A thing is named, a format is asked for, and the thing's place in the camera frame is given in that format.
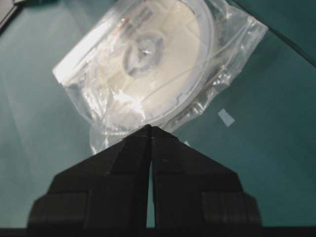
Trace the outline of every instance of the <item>black plastic part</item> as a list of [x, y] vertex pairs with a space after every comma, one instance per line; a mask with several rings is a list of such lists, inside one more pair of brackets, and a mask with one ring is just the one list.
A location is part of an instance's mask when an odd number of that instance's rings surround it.
[[156, 228], [261, 227], [257, 204], [236, 173], [153, 128]]
[[29, 217], [43, 228], [144, 229], [147, 220], [150, 126], [56, 175]]
[[[156, 229], [146, 230], [151, 161]], [[48, 229], [102, 229], [108, 236], [262, 232], [256, 201], [236, 173], [150, 125], [55, 176], [33, 205], [28, 234]]]

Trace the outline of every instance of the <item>clear plastic bag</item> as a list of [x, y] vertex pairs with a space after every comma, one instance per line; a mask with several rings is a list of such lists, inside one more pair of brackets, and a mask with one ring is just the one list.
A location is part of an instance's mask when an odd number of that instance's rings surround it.
[[53, 73], [97, 153], [145, 124], [172, 132], [203, 114], [266, 30], [224, 0], [119, 0]]

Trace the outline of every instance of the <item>black object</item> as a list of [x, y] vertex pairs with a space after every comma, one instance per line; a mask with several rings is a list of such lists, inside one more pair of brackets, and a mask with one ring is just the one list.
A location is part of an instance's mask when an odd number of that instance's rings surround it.
[[[151, 161], [156, 228], [146, 230]], [[262, 232], [256, 201], [236, 173], [150, 125], [55, 176], [33, 205], [28, 234], [65, 230], [116, 236]]]

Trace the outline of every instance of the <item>green table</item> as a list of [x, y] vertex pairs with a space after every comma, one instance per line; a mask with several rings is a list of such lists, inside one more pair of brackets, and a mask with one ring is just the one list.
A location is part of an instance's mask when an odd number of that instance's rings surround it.
[[[53, 176], [91, 155], [89, 124], [51, 69], [114, 2], [27, 7], [0, 36], [0, 228], [25, 227]], [[316, 31], [306, 25], [307, 17], [315, 22], [314, 1], [237, 2], [316, 58]], [[268, 32], [232, 86], [175, 132], [239, 174], [265, 226], [316, 225], [316, 69], [293, 47]], [[232, 126], [218, 116], [222, 109]]]

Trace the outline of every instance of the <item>white tape piece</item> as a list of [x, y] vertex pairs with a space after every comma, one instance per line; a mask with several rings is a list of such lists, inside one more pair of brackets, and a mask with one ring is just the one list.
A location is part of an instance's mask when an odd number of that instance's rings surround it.
[[234, 122], [235, 119], [230, 116], [225, 109], [222, 109], [219, 113], [218, 113], [219, 117], [221, 117], [221, 119], [223, 120], [224, 124], [229, 127], [231, 126]]

